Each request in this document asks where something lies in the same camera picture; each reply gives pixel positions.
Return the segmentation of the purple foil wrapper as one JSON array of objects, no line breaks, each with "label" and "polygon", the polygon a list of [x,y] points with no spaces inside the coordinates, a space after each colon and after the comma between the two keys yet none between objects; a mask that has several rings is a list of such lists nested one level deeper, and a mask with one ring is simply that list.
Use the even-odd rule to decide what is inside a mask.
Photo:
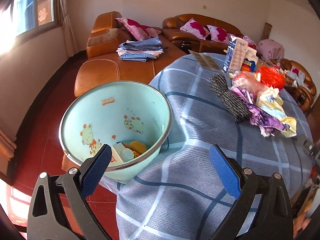
[{"label": "purple foil wrapper", "polygon": [[249,118],[250,124],[258,126],[263,137],[274,137],[276,130],[285,131],[283,123],[255,105],[253,93],[248,92],[246,89],[239,89],[238,87],[232,87],[231,91],[245,103],[251,114]]}]

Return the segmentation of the black foam net sleeve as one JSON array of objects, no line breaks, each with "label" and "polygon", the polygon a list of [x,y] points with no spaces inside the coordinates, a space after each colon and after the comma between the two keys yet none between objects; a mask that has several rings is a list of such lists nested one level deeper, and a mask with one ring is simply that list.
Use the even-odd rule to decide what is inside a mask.
[{"label": "black foam net sleeve", "polygon": [[227,81],[223,74],[212,75],[209,78],[209,87],[220,98],[235,122],[243,122],[250,118],[251,113],[248,107],[241,98],[228,89]]}]

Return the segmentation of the red plastic bag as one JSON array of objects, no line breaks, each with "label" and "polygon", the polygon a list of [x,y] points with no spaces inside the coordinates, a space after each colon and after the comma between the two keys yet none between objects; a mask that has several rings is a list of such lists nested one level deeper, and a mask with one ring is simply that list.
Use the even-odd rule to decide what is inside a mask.
[{"label": "red plastic bag", "polygon": [[275,66],[261,66],[256,73],[260,76],[260,82],[267,85],[267,87],[281,90],[285,86],[284,74],[281,74]]}]

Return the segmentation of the pinkish clear plastic bag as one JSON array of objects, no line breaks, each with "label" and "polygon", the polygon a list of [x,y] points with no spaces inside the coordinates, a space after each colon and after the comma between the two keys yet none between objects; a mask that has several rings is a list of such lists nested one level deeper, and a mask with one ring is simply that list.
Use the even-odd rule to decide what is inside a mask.
[{"label": "pinkish clear plastic bag", "polygon": [[257,75],[252,72],[238,72],[232,78],[232,86],[229,90],[233,92],[248,92],[253,98],[259,97],[268,90],[267,85],[257,80]]}]

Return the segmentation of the pale yellow wrapper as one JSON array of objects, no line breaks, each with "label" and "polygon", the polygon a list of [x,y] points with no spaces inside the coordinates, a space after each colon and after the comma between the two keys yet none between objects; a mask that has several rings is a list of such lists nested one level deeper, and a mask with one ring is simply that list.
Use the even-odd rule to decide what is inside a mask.
[{"label": "pale yellow wrapper", "polygon": [[269,87],[257,98],[256,105],[285,126],[285,130],[281,131],[284,137],[291,138],[297,135],[297,121],[285,113],[282,107],[283,100],[279,96],[279,89]]}]

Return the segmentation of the blue plaid tablecloth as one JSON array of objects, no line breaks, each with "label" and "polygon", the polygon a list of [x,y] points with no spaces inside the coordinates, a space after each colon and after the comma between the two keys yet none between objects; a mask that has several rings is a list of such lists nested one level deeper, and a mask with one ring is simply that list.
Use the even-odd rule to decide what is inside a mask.
[{"label": "blue plaid tablecloth", "polygon": [[185,55],[151,81],[169,100],[174,120],[160,154],[135,178],[127,184],[102,181],[117,194],[120,239],[212,236],[234,202],[210,162],[214,144],[258,175],[280,173],[290,196],[310,176],[301,143],[279,133],[265,138],[257,126],[236,123],[210,90],[212,75]]}]

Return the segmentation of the pink cloth covered object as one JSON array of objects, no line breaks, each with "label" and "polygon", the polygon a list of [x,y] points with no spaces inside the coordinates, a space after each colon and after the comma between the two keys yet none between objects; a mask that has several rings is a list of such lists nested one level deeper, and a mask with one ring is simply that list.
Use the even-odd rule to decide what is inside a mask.
[{"label": "pink cloth covered object", "polygon": [[284,47],[282,44],[272,40],[265,39],[259,41],[256,46],[257,53],[259,53],[263,59],[280,61],[284,57]]}]

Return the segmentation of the orange leather chaise sofa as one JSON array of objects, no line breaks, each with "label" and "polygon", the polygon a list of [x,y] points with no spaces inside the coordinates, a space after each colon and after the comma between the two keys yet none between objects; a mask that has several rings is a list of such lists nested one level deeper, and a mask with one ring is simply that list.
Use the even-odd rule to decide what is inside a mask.
[{"label": "orange leather chaise sofa", "polygon": [[160,51],[127,51],[122,43],[134,36],[117,19],[121,14],[111,11],[99,15],[87,40],[87,61],[80,67],[74,95],[79,97],[90,89],[113,81],[137,81],[148,84],[161,70],[185,53],[159,34]]}]

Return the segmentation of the patterned paper sheet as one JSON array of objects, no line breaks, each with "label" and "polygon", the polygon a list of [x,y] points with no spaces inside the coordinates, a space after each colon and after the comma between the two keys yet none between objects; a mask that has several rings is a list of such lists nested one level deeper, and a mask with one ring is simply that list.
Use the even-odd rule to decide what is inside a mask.
[{"label": "patterned paper sheet", "polygon": [[197,53],[192,50],[189,50],[189,53],[193,55],[195,60],[200,64],[202,68],[206,68],[212,71],[221,71],[220,66],[216,63],[216,61],[211,56],[204,53]]}]

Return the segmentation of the folded blue plaid cloths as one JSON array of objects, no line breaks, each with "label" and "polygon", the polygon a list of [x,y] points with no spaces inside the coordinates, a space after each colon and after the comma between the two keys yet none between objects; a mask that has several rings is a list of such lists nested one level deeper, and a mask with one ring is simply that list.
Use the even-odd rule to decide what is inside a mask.
[{"label": "folded blue plaid cloths", "polygon": [[146,62],[159,58],[164,53],[165,46],[158,37],[144,41],[129,41],[122,43],[116,52],[121,60]]}]

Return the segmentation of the pink red pillow middle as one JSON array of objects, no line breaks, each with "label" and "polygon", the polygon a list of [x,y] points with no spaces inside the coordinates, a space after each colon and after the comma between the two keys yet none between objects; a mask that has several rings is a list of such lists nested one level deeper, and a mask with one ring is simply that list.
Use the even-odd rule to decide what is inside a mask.
[{"label": "pink red pillow middle", "polygon": [[210,31],[212,41],[229,44],[229,36],[225,29],[213,25],[207,25],[207,27]]}]

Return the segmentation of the pink red pillow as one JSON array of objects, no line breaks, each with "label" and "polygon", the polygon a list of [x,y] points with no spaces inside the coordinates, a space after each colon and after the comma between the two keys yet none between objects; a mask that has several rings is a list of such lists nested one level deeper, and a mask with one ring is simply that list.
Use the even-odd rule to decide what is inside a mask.
[{"label": "pink red pillow", "polygon": [[207,27],[210,31],[212,41],[229,44],[229,36],[225,29],[213,25],[207,25]]},{"label": "pink red pillow", "polygon": [[180,30],[190,33],[202,40],[205,40],[210,35],[210,32],[193,18],[191,18],[185,25],[181,26]]}]

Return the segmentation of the brown leather long sofa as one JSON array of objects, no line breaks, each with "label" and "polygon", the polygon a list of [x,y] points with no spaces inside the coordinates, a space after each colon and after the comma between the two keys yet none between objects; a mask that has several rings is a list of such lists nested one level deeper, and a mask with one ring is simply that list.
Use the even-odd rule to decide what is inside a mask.
[{"label": "brown leather long sofa", "polygon": [[223,54],[232,36],[244,39],[255,49],[256,43],[232,24],[199,14],[181,14],[163,21],[162,34],[183,51]]}]

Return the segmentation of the pink red pillow left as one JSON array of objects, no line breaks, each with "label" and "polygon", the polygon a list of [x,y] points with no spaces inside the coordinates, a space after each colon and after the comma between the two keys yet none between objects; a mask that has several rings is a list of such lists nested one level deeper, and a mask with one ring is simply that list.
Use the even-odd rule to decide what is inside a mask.
[{"label": "pink red pillow left", "polygon": [[185,25],[181,26],[180,30],[190,33],[202,40],[205,40],[210,35],[210,32],[193,18],[191,18]]}]

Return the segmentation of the pink pillow on chaise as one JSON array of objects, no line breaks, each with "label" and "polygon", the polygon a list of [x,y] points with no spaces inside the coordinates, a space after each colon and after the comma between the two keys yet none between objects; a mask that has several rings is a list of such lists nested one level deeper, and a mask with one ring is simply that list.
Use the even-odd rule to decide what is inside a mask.
[{"label": "pink pillow on chaise", "polygon": [[137,41],[144,41],[150,38],[158,37],[161,31],[147,25],[141,25],[129,18],[116,18]]}]

